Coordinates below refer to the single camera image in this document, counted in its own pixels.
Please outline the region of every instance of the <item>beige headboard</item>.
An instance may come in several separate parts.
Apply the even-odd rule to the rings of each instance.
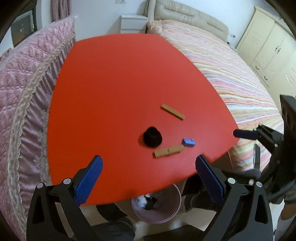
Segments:
[[[175,20],[204,29],[227,41],[228,27],[214,17],[172,0],[148,0],[145,15],[149,20]]]

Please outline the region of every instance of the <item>black round object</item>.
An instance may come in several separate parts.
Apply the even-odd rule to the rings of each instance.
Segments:
[[[157,147],[161,144],[163,138],[160,134],[160,132],[154,127],[149,127],[144,132],[144,143],[149,147]]]

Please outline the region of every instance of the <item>wooden block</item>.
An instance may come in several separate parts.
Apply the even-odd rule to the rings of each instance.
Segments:
[[[155,150],[154,155],[155,155],[155,157],[168,156],[169,155],[168,149],[165,148],[165,149]]]
[[[167,106],[166,104],[163,104],[161,106],[162,109],[164,109],[166,112],[174,115],[175,117],[179,118],[180,120],[184,120],[185,116],[183,114],[181,114],[180,112],[174,110],[173,108]]]
[[[183,145],[179,145],[179,146],[172,146],[168,148],[168,153],[171,154],[175,154],[175,153],[179,153],[180,151],[182,151],[184,149]]]

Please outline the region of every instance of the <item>blue gripper pad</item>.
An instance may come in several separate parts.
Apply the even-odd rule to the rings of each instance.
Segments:
[[[75,188],[74,202],[78,207],[81,204],[86,203],[91,194],[91,191],[102,172],[103,159],[100,156],[96,156],[95,160],[92,161],[86,169],[85,174]]]
[[[213,202],[222,206],[225,203],[224,187],[216,177],[215,173],[207,164],[203,156],[198,156],[195,161],[195,169],[207,189]]]

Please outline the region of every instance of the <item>white wall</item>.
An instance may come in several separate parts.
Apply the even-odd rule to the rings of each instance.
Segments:
[[[126,4],[115,4],[115,0],[72,0],[72,16],[78,16],[76,39],[119,33],[120,16],[143,15],[145,3],[146,0],[126,0]]]
[[[235,38],[228,38],[232,46],[237,46],[254,13],[254,6],[259,6],[273,15],[278,12],[265,0],[177,0],[202,12],[205,12],[229,28]]]
[[[11,29],[9,28],[4,38],[0,43],[0,56],[9,48],[13,48],[13,42],[11,38]]]
[[[52,21],[51,19],[51,4],[50,0],[37,0],[36,5],[36,22],[37,29],[46,27]]]
[[[229,42],[237,46],[254,13],[254,5],[278,15],[265,0],[176,0],[201,10],[228,26]],[[78,16],[75,23],[77,40],[94,36],[119,33],[120,15],[143,14],[146,0],[126,0],[126,4],[115,4],[115,0],[72,0],[72,15]]]

